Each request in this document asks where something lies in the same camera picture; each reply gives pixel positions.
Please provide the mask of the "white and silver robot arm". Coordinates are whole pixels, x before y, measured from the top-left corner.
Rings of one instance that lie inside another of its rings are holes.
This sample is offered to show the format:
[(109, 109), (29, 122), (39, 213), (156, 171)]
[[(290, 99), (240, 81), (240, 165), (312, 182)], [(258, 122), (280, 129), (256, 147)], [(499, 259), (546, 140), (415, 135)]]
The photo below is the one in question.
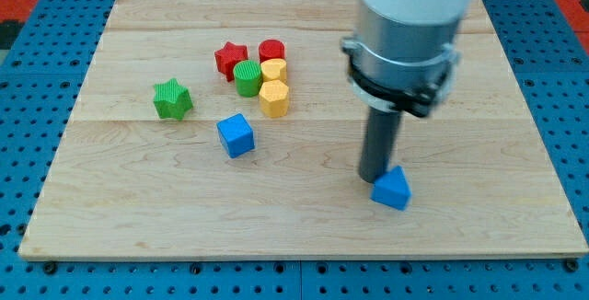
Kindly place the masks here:
[(454, 44), (470, 0), (360, 0), (341, 42), (354, 94), (375, 110), (426, 117), (449, 94)]

